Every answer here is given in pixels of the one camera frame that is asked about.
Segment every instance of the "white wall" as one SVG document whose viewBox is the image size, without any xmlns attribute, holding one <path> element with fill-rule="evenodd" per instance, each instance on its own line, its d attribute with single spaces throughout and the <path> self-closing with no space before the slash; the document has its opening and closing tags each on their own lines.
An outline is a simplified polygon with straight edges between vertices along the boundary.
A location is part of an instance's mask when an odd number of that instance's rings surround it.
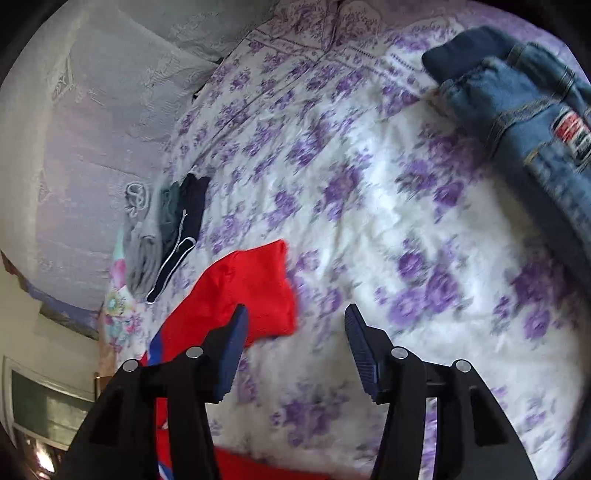
<svg viewBox="0 0 591 480">
<path fill-rule="evenodd" d="M 40 304 L 0 262 L 0 362 L 7 356 L 55 382 L 92 393 L 98 342 L 39 315 Z M 0 395 L 0 420 L 6 425 L 3 399 Z"/>
</svg>

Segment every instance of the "folded clothes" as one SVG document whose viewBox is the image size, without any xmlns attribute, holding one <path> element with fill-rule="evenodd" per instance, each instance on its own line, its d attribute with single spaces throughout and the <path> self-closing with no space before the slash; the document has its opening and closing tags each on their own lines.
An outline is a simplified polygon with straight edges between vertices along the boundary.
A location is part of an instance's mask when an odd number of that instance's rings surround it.
<svg viewBox="0 0 591 480">
<path fill-rule="evenodd" d="M 125 277 L 129 292 L 138 300 L 152 289 L 162 263 L 162 185 L 160 179 L 152 186 L 133 182 L 125 188 Z"/>
<path fill-rule="evenodd" d="M 591 298 L 591 135 L 584 121 L 591 86 L 542 47 L 481 30 L 428 51 L 425 67 L 431 73 L 435 65 L 438 77 L 460 74 L 443 82 L 442 97 L 484 143 L 550 248 Z M 488 46 L 484 38 L 491 39 Z M 489 56 L 511 43 L 505 61 Z M 458 51 L 458 44 L 469 47 Z M 452 61 L 454 66 L 444 66 Z"/>
<path fill-rule="evenodd" d="M 246 346 L 260 338 L 293 334 L 296 300 L 286 277 L 286 256 L 287 244 L 279 240 L 252 250 L 233 252 L 215 262 L 160 327 L 141 363 L 168 362 L 187 348 L 200 345 L 210 330 L 230 321 L 239 303 L 248 309 Z M 170 440 L 168 430 L 163 428 L 166 419 L 166 399 L 158 398 L 158 461 L 162 471 L 170 472 Z"/>
<path fill-rule="evenodd" d="M 175 243 L 170 253 L 163 258 L 154 287 L 146 296 L 148 303 L 154 303 L 158 299 L 175 270 L 197 244 L 209 181 L 209 177 L 197 179 L 195 175 L 189 173 L 178 188 L 177 211 L 174 214 L 174 219 L 178 219 L 175 225 L 177 230 L 174 236 Z"/>
</svg>

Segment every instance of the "bedspread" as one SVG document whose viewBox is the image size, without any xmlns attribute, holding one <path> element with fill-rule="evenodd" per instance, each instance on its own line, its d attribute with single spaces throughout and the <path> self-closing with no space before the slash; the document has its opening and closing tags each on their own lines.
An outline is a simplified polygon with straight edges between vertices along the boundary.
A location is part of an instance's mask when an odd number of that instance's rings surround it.
<svg viewBox="0 0 591 480">
<path fill-rule="evenodd" d="M 451 118 L 421 55 L 489 23 L 578 65 L 559 40 L 493 8 L 392 3 L 281 4 L 217 69 L 164 158 L 174 180 L 212 178 L 199 243 L 153 306 L 132 301 L 116 252 L 111 344 L 118 364 L 141 357 L 208 265 L 283 238 L 298 331 L 244 352 L 230 394 L 207 407 L 217 445 L 288 468 L 369 474 L 387 408 L 363 392 L 346 341 L 355 302 L 423 360 L 470 360 L 544 480 L 567 453 L 589 312 Z M 435 434 L 432 400 L 425 479 Z"/>
</svg>

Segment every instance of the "red label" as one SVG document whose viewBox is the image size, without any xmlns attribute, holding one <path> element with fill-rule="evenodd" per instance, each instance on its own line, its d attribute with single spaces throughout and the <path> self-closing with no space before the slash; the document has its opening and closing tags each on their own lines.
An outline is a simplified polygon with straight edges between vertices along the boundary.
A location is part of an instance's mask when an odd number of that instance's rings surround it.
<svg viewBox="0 0 591 480">
<path fill-rule="evenodd" d="M 577 113 L 571 109 L 563 110 L 552 124 L 552 129 L 568 146 L 577 163 L 582 163 L 591 155 L 591 131 Z"/>
</svg>

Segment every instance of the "bed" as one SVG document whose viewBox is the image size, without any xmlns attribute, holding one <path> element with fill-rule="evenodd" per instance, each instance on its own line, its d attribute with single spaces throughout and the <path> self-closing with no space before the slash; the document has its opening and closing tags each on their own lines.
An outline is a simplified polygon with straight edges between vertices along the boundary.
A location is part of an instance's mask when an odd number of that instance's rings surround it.
<svg viewBox="0 0 591 480">
<path fill-rule="evenodd" d="M 284 239 L 298 330 L 243 353 L 231 393 L 208 406 L 216 445 L 336 478 L 369 475 L 386 410 L 363 392 L 345 338 L 343 312 L 356 303 L 425 361 L 469 359 L 538 477 L 552 478 L 589 370 L 589 312 L 421 65 L 428 48 L 482 24 L 583 74 L 560 40 L 475 2 L 280 2 L 163 149 L 171 180 L 192 171 L 212 181 L 197 248 L 155 304 L 129 294 L 119 236 L 101 322 L 114 367 L 143 356 L 211 263 Z M 424 479 L 435 412 L 431 401 Z"/>
</svg>

